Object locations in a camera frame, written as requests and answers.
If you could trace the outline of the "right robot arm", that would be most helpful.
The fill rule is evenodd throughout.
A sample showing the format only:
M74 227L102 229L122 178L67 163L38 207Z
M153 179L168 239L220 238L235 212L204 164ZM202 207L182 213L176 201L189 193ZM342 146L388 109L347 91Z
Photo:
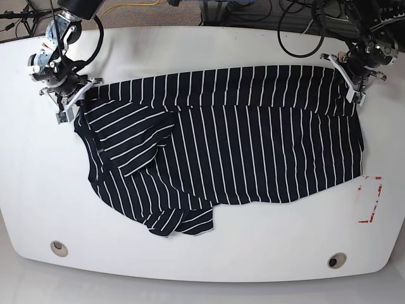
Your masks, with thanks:
M73 107L81 106L86 92L94 85L102 84L102 78L79 75L79 71L92 63L101 50L104 28L96 15L102 1L58 1L61 13L52 11L40 50L28 60L28 73L34 82L45 87L39 92L55 105L57 121L71 122ZM82 21L94 20L99 38L94 52L87 60L71 60L67 57L69 46L80 38Z

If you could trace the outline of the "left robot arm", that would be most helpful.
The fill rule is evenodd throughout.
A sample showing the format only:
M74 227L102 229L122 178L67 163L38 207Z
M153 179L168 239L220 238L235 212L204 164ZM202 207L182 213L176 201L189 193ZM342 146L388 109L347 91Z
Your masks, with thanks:
M344 11L358 30L356 43L341 37L348 51L323 53L321 58L330 61L345 80L348 102L362 105L373 82L387 80L378 69L398 58L399 44L391 25L404 20L404 1L346 1Z

